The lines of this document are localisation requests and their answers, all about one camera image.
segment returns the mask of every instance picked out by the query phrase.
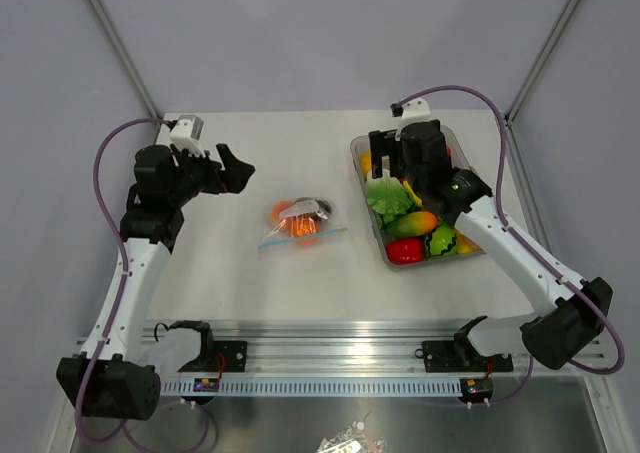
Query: white tabletop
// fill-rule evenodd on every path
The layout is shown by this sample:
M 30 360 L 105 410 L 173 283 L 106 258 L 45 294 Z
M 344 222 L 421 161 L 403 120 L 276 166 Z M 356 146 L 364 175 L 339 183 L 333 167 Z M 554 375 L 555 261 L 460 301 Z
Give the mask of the white tabletop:
M 256 173 L 240 195 L 200 195 L 184 208 L 150 320 L 459 320 L 531 311 L 488 255 L 401 272 L 383 263 L 349 144 L 370 130 L 393 128 L 397 120 L 387 110 L 196 114 L 205 122 L 207 149 L 228 143 Z M 492 115 L 435 111 L 434 118 L 453 130 L 471 165 L 494 185 L 499 137 Z M 158 142 L 167 144 L 167 135 L 164 127 Z M 505 208 L 524 226 L 509 168 L 503 188 Z M 271 205 L 302 196 L 329 200 L 349 231 L 309 248 L 259 252 Z

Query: plastic bag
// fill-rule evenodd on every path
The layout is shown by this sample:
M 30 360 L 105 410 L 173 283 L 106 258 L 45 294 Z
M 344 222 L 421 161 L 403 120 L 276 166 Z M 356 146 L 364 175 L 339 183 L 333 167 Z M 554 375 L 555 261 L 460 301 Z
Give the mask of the plastic bag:
M 330 440 L 322 440 L 317 453 L 390 453 L 384 438 L 371 438 L 362 421 L 354 421 Z
M 347 228 L 334 220 L 334 207 L 319 198 L 281 200 L 271 206 L 258 248 L 293 244 L 312 246 L 319 239 Z

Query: toy lettuce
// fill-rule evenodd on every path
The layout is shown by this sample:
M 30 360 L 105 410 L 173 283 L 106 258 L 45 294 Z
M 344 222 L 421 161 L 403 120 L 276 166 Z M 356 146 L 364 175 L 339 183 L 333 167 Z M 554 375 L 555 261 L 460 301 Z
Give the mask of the toy lettuce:
M 382 170 L 382 178 L 369 177 L 367 204 L 380 216 L 383 224 L 392 222 L 415 206 L 407 190 L 388 170 Z

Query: metal frame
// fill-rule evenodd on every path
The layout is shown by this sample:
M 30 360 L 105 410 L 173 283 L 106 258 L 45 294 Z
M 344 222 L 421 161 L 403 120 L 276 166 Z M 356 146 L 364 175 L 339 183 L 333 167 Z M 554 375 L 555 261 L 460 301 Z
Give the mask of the metal frame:
M 509 110 L 506 114 L 506 120 L 508 125 L 512 125 L 516 120 L 518 113 L 522 110 L 523 105 L 531 95 L 531 92 L 535 88 L 538 80 L 540 79 L 540 75 L 544 71 L 547 63 L 551 59 L 553 53 L 558 47 L 560 40 L 564 36 L 567 31 L 567 27 L 570 25 L 571 20 L 575 16 L 578 7 L 582 3 L 583 0 L 567 0 L 564 4 L 560 15 L 556 19 L 549 35 L 542 45 L 538 56 L 533 62 L 533 65 L 529 69 L 529 73 L 522 83 L 522 86 L 518 90 L 513 103 L 509 107 Z
M 150 116 L 162 117 L 131 60 L 102 0 L 86 0 L 118 62 Z M 545 248 L 553 250 L 545 232 L 544 222 L 535 202 L 534 190 L 523 155 L 514 134 L 514 121 L 529 99 L 546 65 L 560 44 L 571 20 L 583 0 L 567 0 L 547 36 L 543 47 L 531 66 L 505 120 L 508 129 L 509 163 L 514 175 L 519 198 L 523 204 L 529 231 Z M 323 382 L 334 383 L 349 378 L 398 379 L 400 382 L 428 378 L 421 360 L 413 352 L 425 339 L 450 337 L 464 320 L 445 322 L 340 322 L 340 323 L 239 323 L 212 321 L 214 335 L 219 339 L 242 338 L 251 345 L 247 358 L 247 371 L 239 378 L 260 379 L 263 384 L 285 384 L 321 377 Z M 143 332 L 143 345 L 153 340 L 153 326 L 148 322 Z M 604 366 L 607 349 L 599 341 L 593 342 L 580 353 L 580 361 Z M 526 357 L 514 359 L 516 370 L 511 376 L 524 373 Z M 536 376 L 566 376 L 581 374 L 570 367 L 559 372 L 536 366 Z M 611 452 L 635 451 L 629 430 L 620 414 L 619 401 L 610 380 L 586 377 L 594 412 L 601 428 L 606 447 Z M 73 407 L 62 400 L 58 428 L 48 451 L 68 453 L 75 435 Z
M 94 20 L 98 23 L 98 26 L 104 34 L 107 43 L 111 47 L 116 60 L 118 60 L 125 76 L 131 83 L 131 87 L 135 91 L 144 108 L 147 110 L 147 113 L 152 118 L 162 118 L 164 115 L 158 110 L 149 90 L 147 90 L 144 81 L 142 81 L 142 77 L 131 60 L 129 53 L 116 30 L 113 20 L 104 6 L 104 2 L 102 0 L 86 0 L 86 2 L 91 16 L 93 16 Z

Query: purple cable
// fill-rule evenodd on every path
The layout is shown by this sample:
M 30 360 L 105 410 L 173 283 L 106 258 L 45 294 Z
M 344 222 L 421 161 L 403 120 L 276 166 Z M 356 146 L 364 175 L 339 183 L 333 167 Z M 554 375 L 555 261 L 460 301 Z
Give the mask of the purple cable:
M 195 451 L 198 451 L 198 448 L 200 448 L 204 444 L 204 442 L 207 440 L 207 436 L 209 435 L 209 428 L 212 423 L 211 417 L 209 416 L 209 412 L 204 407 L 198 405 L 197 403 L 195 404 L 195 406 L 198 408 L 200 413 L 202 413 L 202 416 L 205 419 L 204 431 L 202 432 L 202 436 L 200 437 L 198 442 L 188 450 L 184 450 L 183 453 L 193 453 Z M 127 440 L 129 440 L 129 443 L 131 443 L 131 445 L 133 445 L 133 447 L 136 450 L 140 451 L 141 453 L 156 453 L 154 450 L 145 448 L 140 443 L 138 443 L 136 439 L 131 435 L 129 428 L 127 428 L 126 425 L 124 425 L 122 431 L 124 433 L 124 436 L 126 436 Z
M 468 88 L 466 86 L 460 86 L 460 85 L 444 85 L 444 86 L 436 86 L 434 88 L 429 88 L 427 90 L 414 93 L 413 95 L 408 96 L 403 100 L 399 101 L 397 104 L 404 105 L 408 101 L 415 100 L 416 98 L 420 98 L 421 96 L 425 96 L 431 93 L 436 93 L 438 91 L 463 91 L 465 93 L 469 93 L 477 98 L 480 98 L 493 112 L 493 115 L 495 116 L 496 124 L 498 125 L 498 131 L 500 132 L 500 161 L 498 163 L 498 177 L 496 179 L 496 211 L 498 213 L 498 217 L 500 218 L 501 223 L 505 226 L 507 231 L 511 233 L 511 235 L 518 241 L 518 243 L 520 243 L 524 247 L 524 249 L 531 254 L 531 256 L 533 256 L 536 260 L 538 260 L 538 262 L 542 266 L 544 266 L 545 269 L 549 273 L 551 273 L 557 280 L 562 281 L 562 278 L 563 278 L 562 273 L 560 273 L 551 263 L 545 260 L 544 257 L 540 255 L 540 253 L 538 253 L 536 249 L 532 245 L 530 245 L 526 239 L 522 237 L 522 235 L 520 235 L 517 231 L 511 228 L 504 214 L 504 210 L 502 208 L 502 180 L 504 177 L 504 166 L 507 159 L 507 131 L 505 129 L 504 121 L 502 119 L 502 115 L 500 114 L 500 110 L 498 110 L 498 107 L 489 98 L 487 98 L 485 95 L 483 95 L 479 91 L 476 91 L 472 88 Z M 608 375 L 608 374 L 612 374 L 612 373 L 616 373 L 617 371 L 620 371 L 620 369 L 624 365 L 626 355 L 624 351 L 624 345 L 622 344 L 622 338 L 620 338 L 620 335 L 616 331 L 615 327 L 613 326 L 611 321 L 609 321 L 607 316 L 600 310 L 600 308 L 598 308 L 580 290 L 580 288 L 578 288 L 576 285 L 574 285 L 570 281 L 565 281 L 564 285 L 567 288 L 569 288 L 569 290 L 571 290 L 571 292 L 574 295 L 580 298 L 580 300 L 582 300 L 589 307 L 589 309 L 593 311 L 593 313 L 598 317 L 598 319 L 602 322 L 605 328 L 609 330 L 609 334 L 611 334 L 611 337 L 613 338 L 613 342 L 616 345 L 616 349 L 618 350 L 618 359 L 616 360 L 615 364 L 609 368 L 604 368 L 604 369 L 592 368 L 590 366 L 586 366 L 581 363 L 578 363 L 577 361 L 574 361 L 574 360 L 569 360 L 569 363 L 571 363 L 573 366 L 577 368 L 580 368 L 581 370 L 584 370 L 588 373 L 593 373 L 596 375 Z M 514 398 L 515 396 L 517 395 L 511 395 L 505 398 L 505 400 L 500 400 L 500 401 L 506 401 L 508 399 Z
M 522 384 L 520 385 L 520 387 L 516 391 L 511 393 L 509 396 L 505 396 L 504 398 L 501 398 L 499 400 L 492 401 L 491 406 L 505 405 L 510 401 L 515 400 L 517 397 L 519 397 L 529 385 L 529 380 L 531 379 L 532 374 L 533 374 L 533 356 L 529 355 L 529 366 L 527 367 L 527 374 L 525 375 L 524 380 L 522 380 Z
M 104 204 L 104 199 L 102 197 L 102 192 L 100 191 L 100 160 L 102 159 L 102 155 L 104 150 L 107 148 L 109 142 L 123 130 L 126 130 L 130 126 L 139 125 L 141 123 L 159 123 L 166 124 L 165 120 L 155 119 L 155 118 L 140 118 L 137 120 L 129 121 L 123 125 L 120 125 L 118 128 L 113 130 L 111 133 L 107 135 L 107 137 L 102 141 L 100 148 L 98 148 L 98 152 L 96 153 L 96 158 L 93 162 L 93 191 L 96 194 L 96 199 L 98 200 L 98 205 L 100 206 L 100 211 L 104 215 L 107 223 L 109 224 L 109 228 L 111 228 L 111 232 L 113 233 L 114 238 L 116 239 L 116 243 L 118 244 L 118 250 L 120 250 L 120 256 L 122 257 L 122 269 L 123 274 L 120 277 L 120 283 L 118 285 L 118 290 L 116 292 L 116 298 L 113 302 L 113 306 L 111 307 L 111 311 L 109 312 L 109 316 L 102 330 L 102 337 L 108 338 L 109 333 L 111 332 L 111 327 L 113 326 L 113 322 L 116 317 L 116 313 L 118 312 L 118 307 L 120 306 L 120 302 L 122 301 L 122 295 L 124 293 L 124 288 L 127 284 L 127 278 L 129 276 L 129 257 L 127 256 L 127 250 L 124 247 L 124 242 L 120 237 L 120 232 L 118 231 L 118 227 L 116 226 L 107 206 Z M 86 371 L 82 377 L 82 381 L 80 382 L 80 388 L 78 389 L 78 396 L 76 397 L 75 404 L 75 423 L 76 430 L 78 431 L 78 435 L 82 438 L 83 441 L 92 444 L 99 445 L 108 442 L 111 440 L 118 432 L 124 427 L 125 421 L 121 421 L 115 430 L 109 433 L 107 436 L 103 438 L 93 438 L 89 436 L 87 431 L 84 428 L 84 424 L 82 422 L 82 404 L 84 402 L 84 397 L 87 392 L 87 385 L 89 384 L 89 380 L 91 378 L 91 374 L 93 373 L 93 369 L 96 366 L 96 362 L 98 361 L 98 357 L 104 348 L 104 341 L 99 341 L 96 346 L 96 350 L 93 352 L 91 356 L 91 360 L 89 360 L 89 365 L 87 366 Z

